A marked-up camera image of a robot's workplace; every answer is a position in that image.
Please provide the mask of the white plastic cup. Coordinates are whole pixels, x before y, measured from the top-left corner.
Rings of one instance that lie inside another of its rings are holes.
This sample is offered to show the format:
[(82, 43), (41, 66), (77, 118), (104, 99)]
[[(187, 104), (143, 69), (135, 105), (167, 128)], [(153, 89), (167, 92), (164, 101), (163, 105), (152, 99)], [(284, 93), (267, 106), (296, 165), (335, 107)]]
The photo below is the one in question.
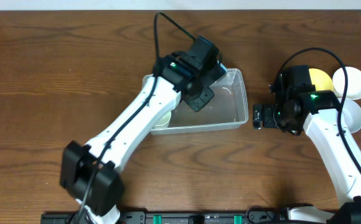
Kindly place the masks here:
[(163, 129), (167, 128), (169, 126), (169, 123), (171, 121), (172, 112), (166, 113), (160, 120), (158, 120), (155, 125), (154, 129)]

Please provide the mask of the yellow plastic bowl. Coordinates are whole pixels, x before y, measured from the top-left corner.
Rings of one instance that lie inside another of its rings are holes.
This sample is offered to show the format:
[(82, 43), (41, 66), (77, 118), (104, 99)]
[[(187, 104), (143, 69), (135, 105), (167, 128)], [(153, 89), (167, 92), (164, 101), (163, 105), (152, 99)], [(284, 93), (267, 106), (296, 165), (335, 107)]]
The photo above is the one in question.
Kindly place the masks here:
[(310, 68), (309, 74), (316, 91), (334, 90), (332, 79), (326, 72), (317, 68)]

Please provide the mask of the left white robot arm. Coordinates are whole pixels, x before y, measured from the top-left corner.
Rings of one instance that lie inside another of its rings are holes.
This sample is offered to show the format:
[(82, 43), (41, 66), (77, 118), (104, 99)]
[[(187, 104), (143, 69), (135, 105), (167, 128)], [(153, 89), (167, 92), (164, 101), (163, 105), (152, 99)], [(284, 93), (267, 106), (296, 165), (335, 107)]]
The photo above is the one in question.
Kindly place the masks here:
[(217, 54), (180, 51), (157, 58), (141, 92), (104, 131), (63, 150), (60, 185), (80, 202), (68, 222), (116, 223), (124, 192), (120, 175), (137, 146), (181, 101), (200, 111), (213, 98), (209, 86), (226, 72)]

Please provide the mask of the clear plastic container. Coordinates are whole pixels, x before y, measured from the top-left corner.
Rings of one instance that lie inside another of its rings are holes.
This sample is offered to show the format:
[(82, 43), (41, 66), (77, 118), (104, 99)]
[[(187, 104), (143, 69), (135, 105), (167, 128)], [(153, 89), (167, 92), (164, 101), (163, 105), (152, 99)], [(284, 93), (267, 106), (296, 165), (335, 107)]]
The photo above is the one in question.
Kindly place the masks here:
[(193, 111), (184, 101), (171, 111), (166, 128), (154, 128), (153, 135), (198, 133), (237, 129), (248, 121), (248, 102), (241, 71), (229, 68), (210, 85), (214, 97), (200, 111)]

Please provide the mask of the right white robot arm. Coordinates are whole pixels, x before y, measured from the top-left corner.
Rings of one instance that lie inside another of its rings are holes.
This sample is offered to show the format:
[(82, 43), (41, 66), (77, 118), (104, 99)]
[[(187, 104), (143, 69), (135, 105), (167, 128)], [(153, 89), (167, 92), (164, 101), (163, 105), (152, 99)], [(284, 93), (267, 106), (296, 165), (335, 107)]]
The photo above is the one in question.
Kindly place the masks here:
[(276, 102), (253, 106), (253, 127), (305, 133), (330, 175), (340, 207), (335, 213), (312, 205), (288, 207), (283, 223), (361, 223), (361, 150), (342, 114), (344, 103), (330, 90), (276, 94)]

